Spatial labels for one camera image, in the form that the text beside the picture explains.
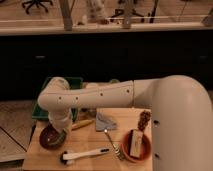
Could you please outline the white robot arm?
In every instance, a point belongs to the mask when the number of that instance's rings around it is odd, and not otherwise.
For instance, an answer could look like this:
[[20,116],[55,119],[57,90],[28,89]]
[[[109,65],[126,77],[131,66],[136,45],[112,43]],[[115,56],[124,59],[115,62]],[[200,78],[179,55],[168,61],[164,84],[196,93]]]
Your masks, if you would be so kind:
[[55,78],[40,93],[49,111],[148,108],[153,171],[213,171],[213,104],[197,80],[182,75],[69,90]]

